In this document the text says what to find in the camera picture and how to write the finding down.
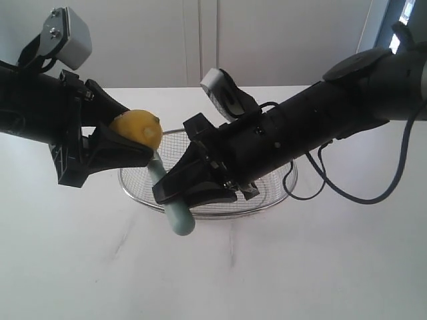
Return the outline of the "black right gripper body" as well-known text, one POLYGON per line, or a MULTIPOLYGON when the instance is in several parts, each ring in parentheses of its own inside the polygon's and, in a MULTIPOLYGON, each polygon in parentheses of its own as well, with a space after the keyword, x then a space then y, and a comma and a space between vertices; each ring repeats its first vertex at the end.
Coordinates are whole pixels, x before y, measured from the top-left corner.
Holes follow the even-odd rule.
POLYGON ((254 111, 215 127, 203 113, 183 123, 202 152, 225 165, 224 177, 245 185, 275 171, 289 160, 285 148, 291 117, 280 109, 254 111))

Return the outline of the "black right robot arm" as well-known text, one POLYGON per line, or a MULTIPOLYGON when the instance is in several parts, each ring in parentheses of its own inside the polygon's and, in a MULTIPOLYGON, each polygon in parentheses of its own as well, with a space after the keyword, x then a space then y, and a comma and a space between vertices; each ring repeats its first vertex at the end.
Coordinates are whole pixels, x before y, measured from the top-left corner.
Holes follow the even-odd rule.
POLYGON ((321 81, 281 103, 259 104, 223 69, 201 81, 226 123, 216 127, 202 114, 184 124, 190 144, 153 186, 157 203, 183 199, 189 207, 257 196, 256 180, 313 149, 390 121, 405 121, 398 168, 381 195, 350 200, 373 205, 397 187, 406 164, 410 132, 426 119, 426 43, 415 42, 402 22, 393 24, 404 50, 375 47, 332 67, 321 81))

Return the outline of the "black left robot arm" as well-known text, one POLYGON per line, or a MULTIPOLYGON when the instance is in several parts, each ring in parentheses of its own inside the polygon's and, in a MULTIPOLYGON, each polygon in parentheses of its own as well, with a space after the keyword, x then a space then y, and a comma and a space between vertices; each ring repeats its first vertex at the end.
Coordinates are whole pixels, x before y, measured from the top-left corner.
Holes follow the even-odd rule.
POLYGON ((91 174, 149 163, 151 148, 108 127, 127 110, 72 72, 54 78, 1 66, 1 132, 48 144, 60 185, 80 188, 91 174))

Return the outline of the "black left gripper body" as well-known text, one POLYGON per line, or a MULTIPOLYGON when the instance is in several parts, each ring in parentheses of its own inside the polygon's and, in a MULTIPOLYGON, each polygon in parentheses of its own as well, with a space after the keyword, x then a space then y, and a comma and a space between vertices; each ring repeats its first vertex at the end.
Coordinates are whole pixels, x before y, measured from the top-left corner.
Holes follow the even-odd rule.
POLYGON ((92 103, 94 92, 79 75, 62 70, 48 96, 53 130, 49 144, 58 184, 80 188, 89 176, 82 134, 83 107, 92 103))

